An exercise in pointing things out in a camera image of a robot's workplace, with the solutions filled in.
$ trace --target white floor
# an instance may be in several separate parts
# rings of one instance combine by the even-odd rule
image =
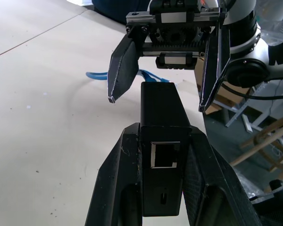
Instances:
[[[65,0],[0,0],[0,226],[84,225],[97,169],[140,118],[140,77],[113,105],[106,83],[85,76],[107,71],[124,32]],[[193,72],[159,70],[154,58],[140,68],[180,83],[205,132]],[[182,206],[143,225],[188,225]]]

